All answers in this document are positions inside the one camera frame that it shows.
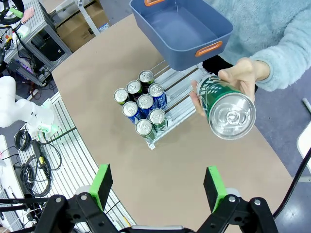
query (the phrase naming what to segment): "brown tabletop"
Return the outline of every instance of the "brown tabletop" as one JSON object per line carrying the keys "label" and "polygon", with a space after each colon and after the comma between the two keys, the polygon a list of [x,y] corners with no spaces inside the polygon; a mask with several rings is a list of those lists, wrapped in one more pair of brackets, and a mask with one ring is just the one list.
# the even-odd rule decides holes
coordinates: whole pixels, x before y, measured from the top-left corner
{"label": "brown tabletop", "polygon": [[225,185],[238,189],[245,200],[263,197],[274,211],[291,177],[256,127],[240,140],[224,141],[195,114],[154,150],[136,134],[113,93],[162,60],[130,15],[52,73],[93,158],[111,164],[113,189],[130,215],[140,225],[197,230],[210,214],[203,188],[210,165],[216,165]]}

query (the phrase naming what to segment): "can rack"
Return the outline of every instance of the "can rack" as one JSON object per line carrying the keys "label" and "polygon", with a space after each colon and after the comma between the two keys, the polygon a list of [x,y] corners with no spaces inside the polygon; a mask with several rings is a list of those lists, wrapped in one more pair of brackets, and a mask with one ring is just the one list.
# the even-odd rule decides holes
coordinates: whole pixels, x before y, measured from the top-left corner
{"label": "can rack", "polygon": [[158,132],[152,141],[146,140],[150,149],[154,149],[155,143],[172,131],[175,127],[188,119],[196,112],[189,93],[193,90],[190,81],[200,81],[209,73],[203,68],[202,63],[183,71],[170,68],[165,61],[151,69],[155,83],[159,83],[165,89],[167,104],[161,109],[168,120],[168,128]]}

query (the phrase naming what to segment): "orange handle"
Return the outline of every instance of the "orange handle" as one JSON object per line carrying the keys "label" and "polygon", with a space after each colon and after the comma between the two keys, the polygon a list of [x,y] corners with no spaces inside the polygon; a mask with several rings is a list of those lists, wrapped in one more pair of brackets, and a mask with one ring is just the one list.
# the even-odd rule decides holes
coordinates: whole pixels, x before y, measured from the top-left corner
{"label": "orange handle", "polygon": [[162,2],[162,1],[165,1],[165,0],[156,0],[156,1],[152,1],[152,0],[149,0],[150,2],[148,2],[148,0],[145,0],[145,5],[146,6],[152,6],[154,4],[157,4],[159,2]]}
{"label": "orange handle", "polygon": [[200,50],[198,50],[195,54],[196,57],[201,57],[202,55],[208,53],[208,52],[211,52],[217,48],[219,48],[221,45],[223,44],[223,42],[220,40],[212,45],[209,45],[209,46],[206,46]]}

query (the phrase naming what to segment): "blue can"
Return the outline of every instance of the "blue can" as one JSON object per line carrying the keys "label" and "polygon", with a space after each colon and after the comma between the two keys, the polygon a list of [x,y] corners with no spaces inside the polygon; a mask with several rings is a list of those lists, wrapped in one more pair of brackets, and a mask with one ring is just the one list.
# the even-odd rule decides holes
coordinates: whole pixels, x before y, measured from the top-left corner
{"label": "blue can", "polygon": [[149,87],[149,94],[154,99],[157,108],[162,108],[167,104],[164,88],[162,87],[161,84],[158,83],[151,84]]}
{"label": "blue can", "polygon": [[134,124],[143,119],[143,115],[140,112],[137,104],[134,102],[126,102],[122,107],[123,114],[129,118]]}
{"label": "blue can", "polygon": [[141,95],[137,101],[138,107],[147,118],[149,113],[156,108],[155,102],[150,95]]}

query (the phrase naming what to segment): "gray floor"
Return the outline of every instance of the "gray floor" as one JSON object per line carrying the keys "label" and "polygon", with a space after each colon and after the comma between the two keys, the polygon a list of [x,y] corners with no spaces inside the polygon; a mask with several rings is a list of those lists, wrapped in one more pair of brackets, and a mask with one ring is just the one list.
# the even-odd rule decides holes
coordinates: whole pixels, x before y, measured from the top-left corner
{"label": "gray floor", "polygon": [[[101,0],[110,19],[110,25],[131,14],[128,2],[129,0]],[[311,101],[310,86],[311,70],[307,71],[299,81],[285,90],[274,92],[258,90],[256,93],[258,113],[256,126],[292,176],[302,161],[296,147],[297,137],[311,121],[311,115],[301,101],[303,97]],[[51,90],[43,90],[41,98],[35,101],[42,103],[52,95]],[[0,128],[0,134],[6,136],[8,145],[14,144],[13,136],[22,125],[22,122],[17,122],[8,128]],[[299,183],[297,185],[284,211],[276,219],[280,233],[310,232],[310,190],[311,183]]]}

